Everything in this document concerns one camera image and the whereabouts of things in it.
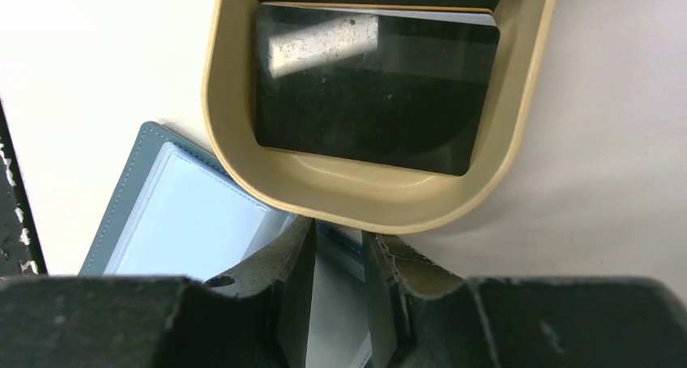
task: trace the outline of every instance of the black card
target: black card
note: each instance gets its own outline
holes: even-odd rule
[[[498,37],[493,26],[262,5],[256,139],[463,175]]]

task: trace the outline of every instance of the white table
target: white table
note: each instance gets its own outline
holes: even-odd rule
[[[687,0],[560,0],[514,167],[408,240],[462,275],[640,275],[687,300]],[[0,0],[0,94],[53,274],[79,271],[140,124],[209,148],[214,0]]]

